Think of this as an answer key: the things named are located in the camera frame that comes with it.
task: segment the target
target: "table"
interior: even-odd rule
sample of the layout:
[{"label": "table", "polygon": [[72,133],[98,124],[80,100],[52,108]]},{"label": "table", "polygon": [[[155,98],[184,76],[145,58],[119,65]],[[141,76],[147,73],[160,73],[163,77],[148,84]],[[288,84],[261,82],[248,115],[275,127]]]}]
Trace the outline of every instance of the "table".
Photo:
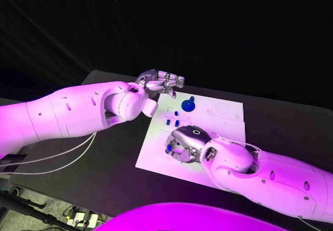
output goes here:
[{"label": "table", "polygon": [[[134,77],[92,71],[82,84],[134,80]],[[177,91],[243,103],[246,142],[333,172],[333,112],[328,109],[191,86]],[[109,216],[142,205],[189,202],[229,209],[289,230],[311,230],[300,220],[240,195],[135,168],[148,123],[150,118],[140,114],[135,120],[98,132],[88,152],[69,167],[50,174],[13,175],[10,183]],[[26,160],[55,155],[86,138],[39,142]],[[66,165],[85,147],[43,162],[18,166],[17,172],[42,172]],[[310,223],[333,229],[333,224]]]}]

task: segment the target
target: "black background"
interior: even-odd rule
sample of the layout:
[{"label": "black background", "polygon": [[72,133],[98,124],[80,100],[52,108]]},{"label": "black background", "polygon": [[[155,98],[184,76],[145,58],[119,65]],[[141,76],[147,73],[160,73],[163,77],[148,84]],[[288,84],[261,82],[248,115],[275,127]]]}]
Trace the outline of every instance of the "black background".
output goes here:
[{"label": "black background", "polygon": [[98,69],[331,108],[331,12],[318,2],[0,2],[0,97],[33,100]]}]

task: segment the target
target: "small blue piece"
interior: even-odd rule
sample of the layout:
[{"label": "small blue piece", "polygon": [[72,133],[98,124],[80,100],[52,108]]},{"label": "small blue piece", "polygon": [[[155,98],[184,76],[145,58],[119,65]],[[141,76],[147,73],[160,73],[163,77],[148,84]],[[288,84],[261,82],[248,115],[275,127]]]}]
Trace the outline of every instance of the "small blue piece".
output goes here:
[{"label": "small blue piece", "polygon": [[186,112],[191,112],[196,108],[196,104],[194,104],[194,97],[191,96],[189,98],[189,100],[184,100],[181,102],[181,109],[186,111]]}]

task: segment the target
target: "robotic hand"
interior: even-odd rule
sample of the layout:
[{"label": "robotic hand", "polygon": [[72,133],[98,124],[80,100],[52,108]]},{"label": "robotic hand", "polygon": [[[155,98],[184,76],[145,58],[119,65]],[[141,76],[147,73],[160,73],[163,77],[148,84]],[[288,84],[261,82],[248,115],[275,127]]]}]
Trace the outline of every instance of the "robotic hand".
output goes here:
[{"label": "robotic hand", "polygon": [[249,152],[240,144],[222,136],[212,139],[199,127],[186,126],[171,132],[166,153],[184,163],[200,157],[219,189],[291,217],[333,223],[333,174],[248,144],[255,148]]},{"label": "robotic hand", "polygon": [[79,137],[148,117],[157,109],[151,98],[181,88],[184,77],[148,70],[132,83],[106,82],[57,90],[43,98],[0,107],[0,158],[27,144],[53,138]]}]

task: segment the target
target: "white cable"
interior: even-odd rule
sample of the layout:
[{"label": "white cable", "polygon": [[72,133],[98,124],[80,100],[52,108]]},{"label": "white cable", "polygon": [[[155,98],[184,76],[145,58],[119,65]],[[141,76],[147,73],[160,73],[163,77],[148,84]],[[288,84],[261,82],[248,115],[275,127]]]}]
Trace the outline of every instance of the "white cable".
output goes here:
[{"label": "white cable", "polygon": [[240,141],[230,140],[229,138],[226,138],[226,137],[223,137],[223,136],[220,136],[220,137],[222,137],[225,140],[232,141],[233,143],[240,143],[240,144],[243,144],[243,145],[251,146],[253,149],[256,149],[256,151],[262,151],[256,146],[253,146],[253,145],[251,145],[251,144],[248,144],[248,143],[243,143],[243,142],[240,142]]},{"label": "white cable", "polygon": [[298,218],[311,228],[314,228],[317,231],[321,231],[320,229],[317,229],[314,226],[311,226],[301,218]]},{"label": "white cable", "polygon": [[72,150],[75,150],[76,148],[79,148],[88,142],[88,140],[92,138],[92,136],[93,136],[93,134],[91,135],[91,137],[75,148],[72,148],[70,150],[67,150],[67,151],[65,151],[65,152],[62,152],[62,153],[59,153],[56,155],[52,155],[52,156],[49,156],[46,158],[42,158],[42,159],[37,159],[37,160],[30,160],[30,161],[26,161],[26,162],[17,162],[17,163],[10,163],[10,164],[5,164],[5,165],[0,165],[0,167],[11,166],[11,165],[29,164],[29,163],[33,163],[33,162],[37,162],[37,161],[42,161],[42,160],[47,160],[47,159],[50,159],[50,158],[53,158],[56,156],[60,156],[60,155],[66,154],[67,152],[70,152]]},{"label": "white cable", "polygon": [[39,175],[39,174],[46,174],[46,173],[50,173],[50,172],[55,172],[55,171],[63,169],[66,166],[69,166],[69,165],[82,157],[82,155],[85,154],[85,152],[88,151],[88,149],[89,149],[89,147],[91,147],[92,141],[91,141],[91,143],[89,143],[89,145],[88,145],[88,147],[86,147],[83,153],[79,155],[79,157],[78,157],[69,164],[66,164],[65,166],[62,166],[60,168],[57,168],[57,169],[55,169],[55,170],[50,170],[50,171],[47,171],[47,172],[37,172],[37,173],[27,173],[27,172],[0,172],[0,174]]}]

